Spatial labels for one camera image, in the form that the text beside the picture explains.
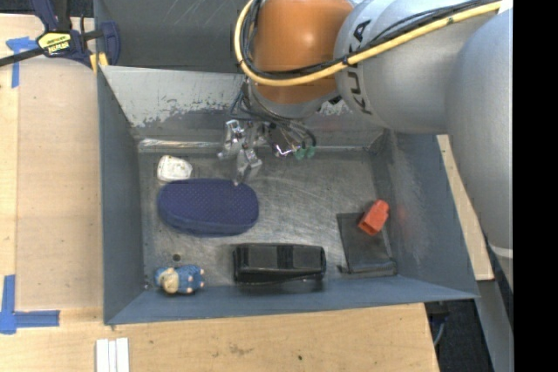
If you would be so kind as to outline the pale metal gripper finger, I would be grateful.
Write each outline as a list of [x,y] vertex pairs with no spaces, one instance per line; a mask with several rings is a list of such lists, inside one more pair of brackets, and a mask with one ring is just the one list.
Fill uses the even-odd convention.
[[261,167],[262,160],[255,149],[242,148],[236,157],[234,183],[240,185],[250,182],[259,173]]
[[244,128],[237,119],[231,119],[225,123],[224,138],[221,151],[217,154],[218,159],[232,159],[242,149],[244,141]]

